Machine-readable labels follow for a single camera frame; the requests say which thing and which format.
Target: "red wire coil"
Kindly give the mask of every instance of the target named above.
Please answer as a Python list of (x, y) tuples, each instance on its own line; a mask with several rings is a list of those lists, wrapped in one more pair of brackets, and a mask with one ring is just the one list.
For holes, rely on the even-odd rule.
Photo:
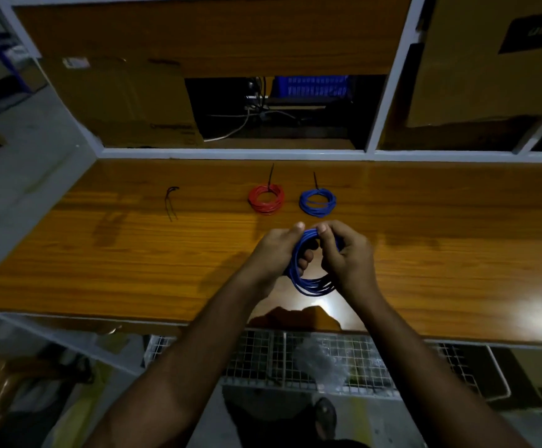
[[(262, 203), (258, 201), (258, 197), (262, 194), (266, 193), (272, 193), (276, 196), (274, 201), (269, 201), (268, 203)], [(252, 206), (252, 208), (263, 215), (271, 215), (274, 212), (281, 209), (281, 206), (283, 206), (283, 200), (285, 199), (285, 194), (283, 193), (283, 189), (281, 188), (281, 185), (275, 185), (271, 184), (269, 186), (266, 185), (260, 185), (258, 187), (254, 187), (252, 190), (250, 190), (250, 193), (248, 194), (248, 202)]]

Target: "person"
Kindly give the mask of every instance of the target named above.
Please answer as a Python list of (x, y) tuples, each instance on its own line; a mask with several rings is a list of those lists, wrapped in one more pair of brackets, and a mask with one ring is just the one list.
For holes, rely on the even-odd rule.
[[(317, 225), (322, 266), (373, 338), (429, 447), (529, 447), (383, 298), (373, 250), (339, 221)], [(185, 446), (255, 305), (267, 297), (292, 256), (304, 223), (273, 229), (217, 291), (186, 332), (112, 405), (85, 447)], [(345, 247), (338, 251), (335, 235)], [(299, 259), (306, 270), (314, 253)]]

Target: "blue wire coil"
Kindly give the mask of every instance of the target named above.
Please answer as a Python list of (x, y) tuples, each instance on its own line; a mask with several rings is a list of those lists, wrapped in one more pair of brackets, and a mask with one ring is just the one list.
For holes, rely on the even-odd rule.
[[(312, 195), (324, 196), (327, 199), (327, 202), (317, 203), (315, 201), (311, 201), (310, 197)], [(300, 209), (313, 217), (323, 218), (329, 215), (331, 211), (335, 209), (336, 204), (337, 198), (331, 193), (330, 190), (327, 189), (306, 190), (305, 192), (302, 192), (302, 195), (300, 195)]]
[[(298, 273), (298, 259), (303, 256), (310, 241), (318, 238), (319, 233), (316, 228), (307, 229), (294, 247), (290, 265), (288, 265), (288, 269), (286, 270), (287, 276), (292, 280), (296, 289), (300, 291), (301, 294), (308, 297), (322, 297), (335, 290), (335, 286), (331, 283), (331, 279), (328, 275), (321, 278), (305, 279), (300, 277)], [(335, 245), (337, 245), (337, 249), (341, 251), (344, 247), (343, 239), (339, 236), (335, 236)]]

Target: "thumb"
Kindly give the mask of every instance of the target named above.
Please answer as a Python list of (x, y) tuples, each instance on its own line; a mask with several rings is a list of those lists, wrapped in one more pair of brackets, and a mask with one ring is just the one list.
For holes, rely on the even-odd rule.
[(331, 228), (325, 223), (316, 227), (320, 237), (320, 247), (323, 249), (323, 256), (327, 258), (329, 264), (335, 264), (340, 258), (340, 252), (335, 245), (335, 237)]
[(297, 222), (287, 233), (285, 233), (285, 240), (287, 240), (292, 247), (302, 238), (304, 226), (303, 222)]

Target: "blue basket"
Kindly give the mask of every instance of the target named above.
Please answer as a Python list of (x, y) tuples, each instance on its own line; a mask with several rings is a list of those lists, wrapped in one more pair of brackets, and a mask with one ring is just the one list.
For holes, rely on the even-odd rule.
[(275, 77), (279, 97), (344, 97), (348, 75)]

